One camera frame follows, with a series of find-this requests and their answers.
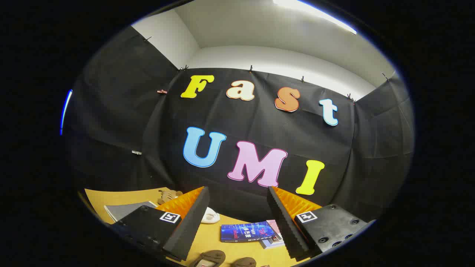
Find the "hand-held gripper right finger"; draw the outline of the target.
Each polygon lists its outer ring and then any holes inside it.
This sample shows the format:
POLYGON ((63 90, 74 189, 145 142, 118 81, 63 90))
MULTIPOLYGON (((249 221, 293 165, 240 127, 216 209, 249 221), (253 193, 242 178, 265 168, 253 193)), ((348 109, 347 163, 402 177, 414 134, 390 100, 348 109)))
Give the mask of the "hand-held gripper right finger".
POLYGON ((368 223, 336 204, 319 206, 278 187, 267 201, 290 258, 301 261, 328 254, 368 228, 368 223))

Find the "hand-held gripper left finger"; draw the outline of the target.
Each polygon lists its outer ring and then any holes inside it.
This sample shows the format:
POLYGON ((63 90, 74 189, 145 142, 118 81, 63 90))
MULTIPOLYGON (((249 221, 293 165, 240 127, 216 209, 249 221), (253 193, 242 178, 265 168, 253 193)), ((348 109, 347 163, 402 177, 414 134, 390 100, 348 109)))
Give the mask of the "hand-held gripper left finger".
POLYGON ((209 188, 200 187, 156 208, 141 205, 110 228, 147 254, 182 261, 208 204, 209 188))

